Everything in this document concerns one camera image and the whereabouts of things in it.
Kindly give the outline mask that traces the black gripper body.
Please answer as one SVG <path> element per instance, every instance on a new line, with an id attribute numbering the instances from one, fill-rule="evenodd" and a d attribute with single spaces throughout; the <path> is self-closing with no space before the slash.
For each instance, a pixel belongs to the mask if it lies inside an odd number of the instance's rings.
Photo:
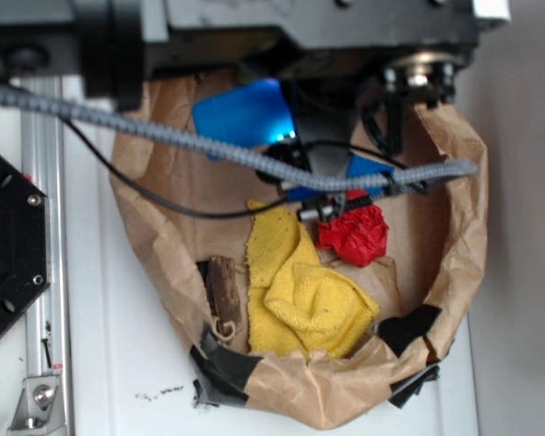
<path id="1" fill-rule="evenodd" d="M 0 1 L 0 84 L 77 74 L 121 109 L 146 80 L 239 64 L 283 81 L 358 84 L 466 67 L 506 1 Z"/>

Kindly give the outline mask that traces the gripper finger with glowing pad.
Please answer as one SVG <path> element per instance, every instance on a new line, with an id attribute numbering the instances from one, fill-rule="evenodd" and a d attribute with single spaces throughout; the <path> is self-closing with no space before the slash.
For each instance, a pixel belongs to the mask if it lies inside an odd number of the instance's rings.
<path id="1" fill-rule="evenodd" d="M 263 79 L 193 105 L 196 132 L 241 148 L 272 145 L 296 132 L 279 81 Z"/>

